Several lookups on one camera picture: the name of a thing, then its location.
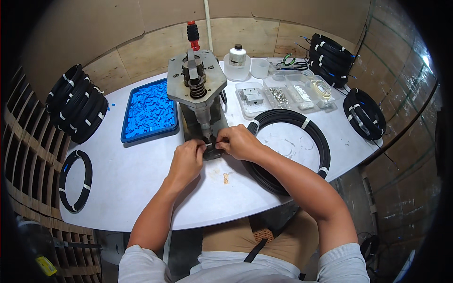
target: person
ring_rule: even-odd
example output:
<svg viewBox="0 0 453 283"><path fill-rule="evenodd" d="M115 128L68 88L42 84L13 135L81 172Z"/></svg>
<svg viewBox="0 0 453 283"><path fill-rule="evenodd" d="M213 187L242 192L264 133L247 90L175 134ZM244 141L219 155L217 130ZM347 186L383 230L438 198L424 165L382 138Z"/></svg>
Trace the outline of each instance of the person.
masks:
<svg viewBox="0 0 453 283"><path fill-rule="evenodd" d="M242 124L220 130L216 148L266 169L303 210L251 263L243 262L257 244L248 218L204 228L199 264L178 282L297 282L318 245L318 282L370 282L349 210L327 181L260 143ZM205 149L201 140L176 148L168 176L134 224L119 283L171 282L167 265L154 252L167 239L176 198L202 169Z"/></svg>

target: khaki pants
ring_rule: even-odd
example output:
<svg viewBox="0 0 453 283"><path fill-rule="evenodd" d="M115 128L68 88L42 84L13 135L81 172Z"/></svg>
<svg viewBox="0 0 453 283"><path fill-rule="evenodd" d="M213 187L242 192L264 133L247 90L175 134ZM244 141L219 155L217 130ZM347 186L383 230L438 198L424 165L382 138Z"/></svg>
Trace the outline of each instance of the khaki pants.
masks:
<svg viewBox="0 0 453 283"><path fill-rule="evenodd" d="M292 222L259 254L273 256L302 270L319 243L316 221L302 209ZM204 228L203 251L249 253L258 243L253 238L248 217Z"/></svg>

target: sleeve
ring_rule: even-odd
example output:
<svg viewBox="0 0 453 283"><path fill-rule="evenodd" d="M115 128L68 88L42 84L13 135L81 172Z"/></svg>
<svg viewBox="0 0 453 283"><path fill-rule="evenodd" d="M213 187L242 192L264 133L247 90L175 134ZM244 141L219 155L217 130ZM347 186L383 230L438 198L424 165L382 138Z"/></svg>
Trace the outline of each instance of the sleeve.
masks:
<svg viewBox="0 0 453 283"><path fill-rule="evenodd" d="M134 245L120 261L118 283L171 283L168 266L149 250Z"/></svg>
<svg viewBox="0 0 453 283"><path fill-rule="evenodd" d="M316 280L321 283L370 283L359 244L345 244L323 254L319 258Z"/></svg>

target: hand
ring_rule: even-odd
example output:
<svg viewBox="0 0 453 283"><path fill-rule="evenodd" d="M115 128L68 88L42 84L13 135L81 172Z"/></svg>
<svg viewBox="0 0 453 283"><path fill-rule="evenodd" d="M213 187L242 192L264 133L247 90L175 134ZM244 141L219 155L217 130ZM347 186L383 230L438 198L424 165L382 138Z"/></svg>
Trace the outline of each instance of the hand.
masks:
<svg viewBox="0 0 453 283"><path fill-rule="evenodd" d="M216 148L238 160L255 162L260 152L266 148L243 124L221 129L216 139Z"/></svg>
<svg viewBox="0 0 453 283"><path fill-rule="evenodd" d="M200 174L205 150L206 144L199 139L186 141L175 149L167 176L172 187L182 191Z"/></svg>

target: white bottle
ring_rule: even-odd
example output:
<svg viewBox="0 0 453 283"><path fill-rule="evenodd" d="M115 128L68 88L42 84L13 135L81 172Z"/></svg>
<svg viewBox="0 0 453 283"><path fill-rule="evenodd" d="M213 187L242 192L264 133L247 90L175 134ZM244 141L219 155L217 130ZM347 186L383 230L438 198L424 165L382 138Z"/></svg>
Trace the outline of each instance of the white bottle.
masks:
<svg viewBox="0 0 453 283"><path fill-rule="evenodd" d="M246 63L247 51L242 49L241 44L235 44L234 48L230 49L230 65L244 66Z"/></svg>

